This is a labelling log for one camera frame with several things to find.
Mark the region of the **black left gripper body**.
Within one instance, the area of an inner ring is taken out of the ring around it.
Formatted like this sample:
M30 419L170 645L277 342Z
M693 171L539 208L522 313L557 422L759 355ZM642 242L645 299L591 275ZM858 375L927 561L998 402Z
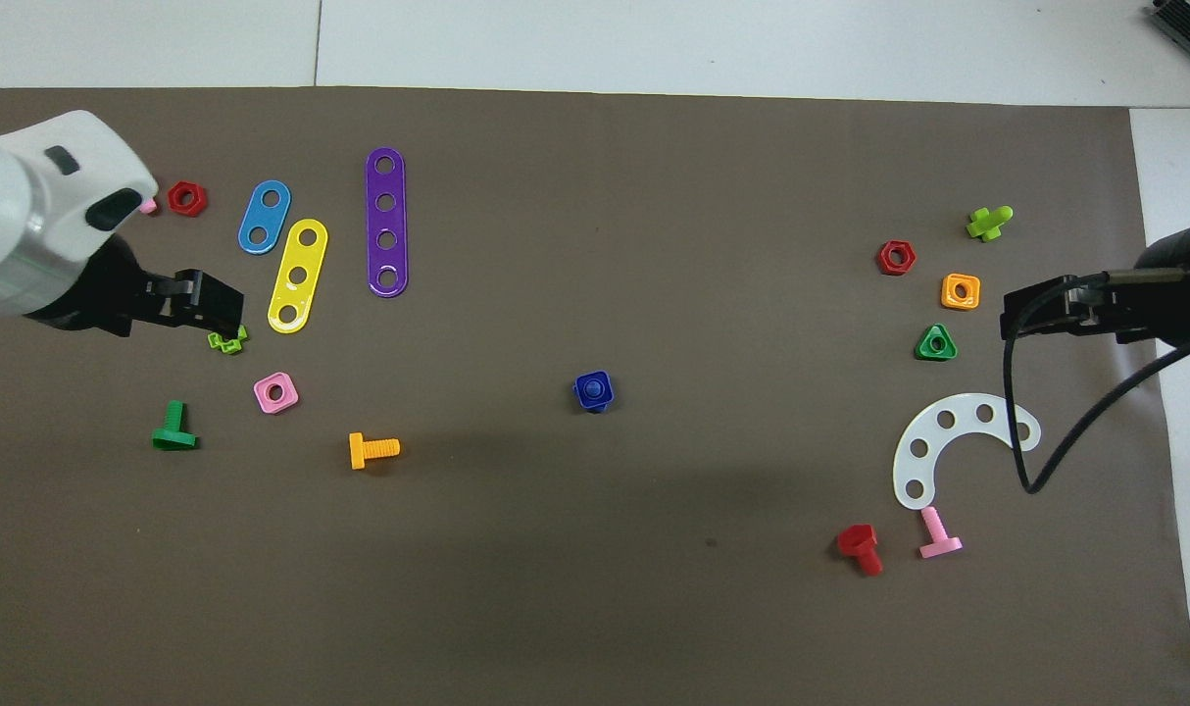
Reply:
M171 281L143 269L124 238L107 238L65 294L26 317L50 329L99 329L120 338L134 321L175 329L181 321L165 314L170 300L162 293Z

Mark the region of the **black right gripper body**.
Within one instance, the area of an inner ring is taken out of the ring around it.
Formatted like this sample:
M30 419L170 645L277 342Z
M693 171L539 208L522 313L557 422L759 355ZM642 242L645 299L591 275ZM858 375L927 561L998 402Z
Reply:
M1154 300L1161 285L1125 270L1106 271L1106 281L1100 276L1081 277L1070 295L1083 308L1070 335L1113 335L1119 344L1154 339Z

